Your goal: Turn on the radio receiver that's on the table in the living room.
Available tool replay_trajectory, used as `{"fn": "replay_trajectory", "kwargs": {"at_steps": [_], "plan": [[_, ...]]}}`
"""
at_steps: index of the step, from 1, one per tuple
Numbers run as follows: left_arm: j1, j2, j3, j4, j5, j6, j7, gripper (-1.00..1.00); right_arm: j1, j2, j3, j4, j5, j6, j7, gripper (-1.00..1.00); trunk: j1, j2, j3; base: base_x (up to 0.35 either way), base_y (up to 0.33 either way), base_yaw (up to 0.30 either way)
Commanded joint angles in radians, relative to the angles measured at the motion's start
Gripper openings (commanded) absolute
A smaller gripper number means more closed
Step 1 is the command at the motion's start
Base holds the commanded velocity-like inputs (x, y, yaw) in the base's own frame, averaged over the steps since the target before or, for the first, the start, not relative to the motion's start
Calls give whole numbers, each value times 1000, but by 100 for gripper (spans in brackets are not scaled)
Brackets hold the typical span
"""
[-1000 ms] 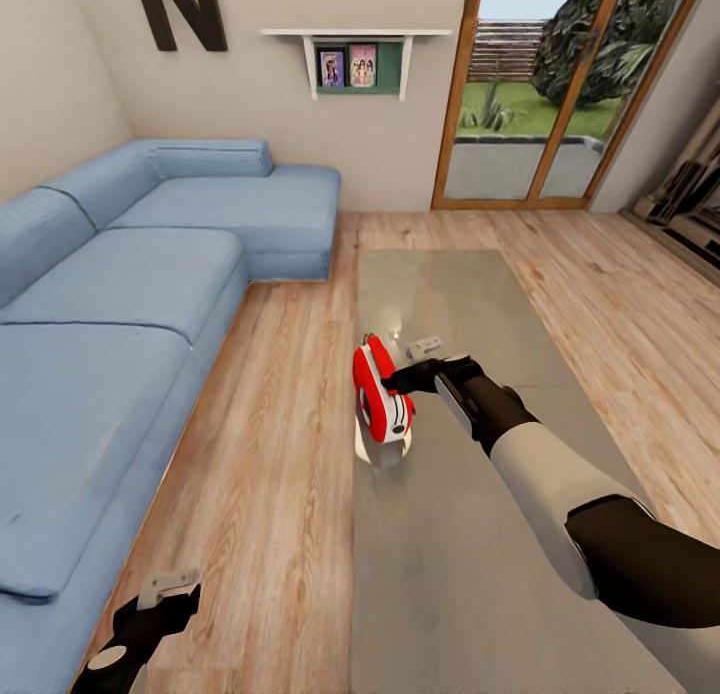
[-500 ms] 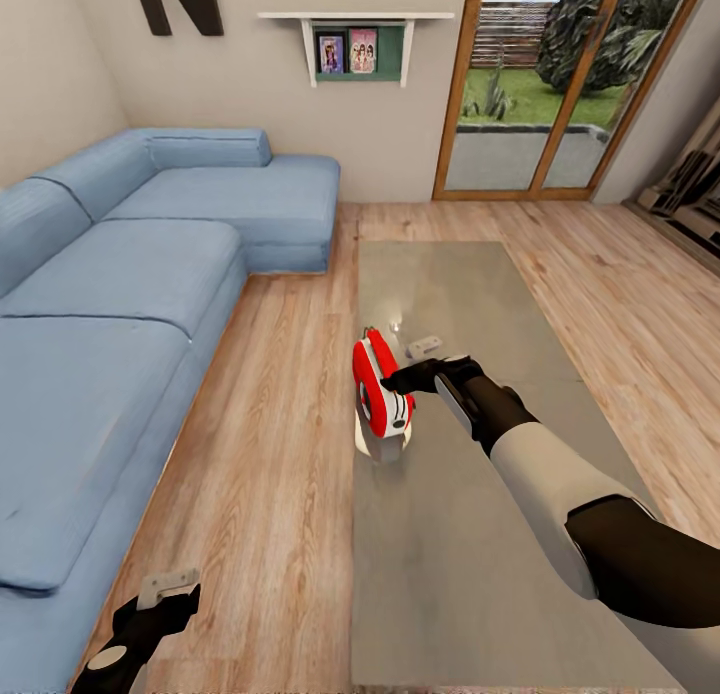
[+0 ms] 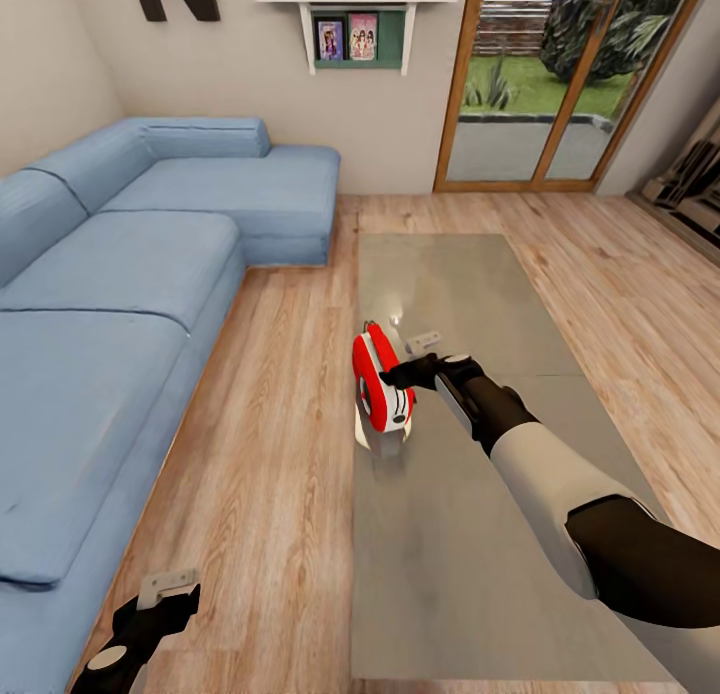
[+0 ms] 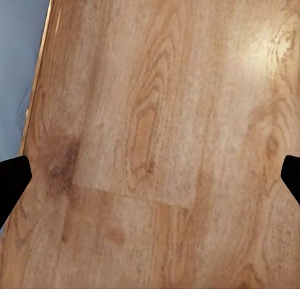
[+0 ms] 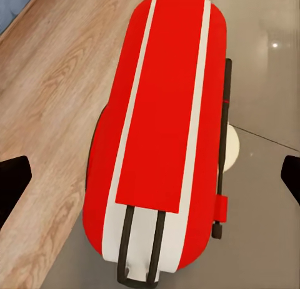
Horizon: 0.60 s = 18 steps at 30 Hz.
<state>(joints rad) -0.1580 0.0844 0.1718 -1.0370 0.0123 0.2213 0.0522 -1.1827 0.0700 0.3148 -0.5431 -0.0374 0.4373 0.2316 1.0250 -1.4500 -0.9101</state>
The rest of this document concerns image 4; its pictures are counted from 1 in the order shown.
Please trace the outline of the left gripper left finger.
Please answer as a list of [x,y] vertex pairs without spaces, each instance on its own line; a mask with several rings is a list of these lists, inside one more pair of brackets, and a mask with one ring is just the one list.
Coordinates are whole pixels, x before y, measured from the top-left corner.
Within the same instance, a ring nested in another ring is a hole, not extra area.
[[0,162],[0,229],[32,179],[25,155]]

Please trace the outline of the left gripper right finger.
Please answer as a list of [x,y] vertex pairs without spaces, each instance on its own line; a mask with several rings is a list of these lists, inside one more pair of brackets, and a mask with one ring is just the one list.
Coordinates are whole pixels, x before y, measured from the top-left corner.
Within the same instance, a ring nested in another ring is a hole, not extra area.
[[281,178],[300,204],[300,158],[292,155],[285,157]]

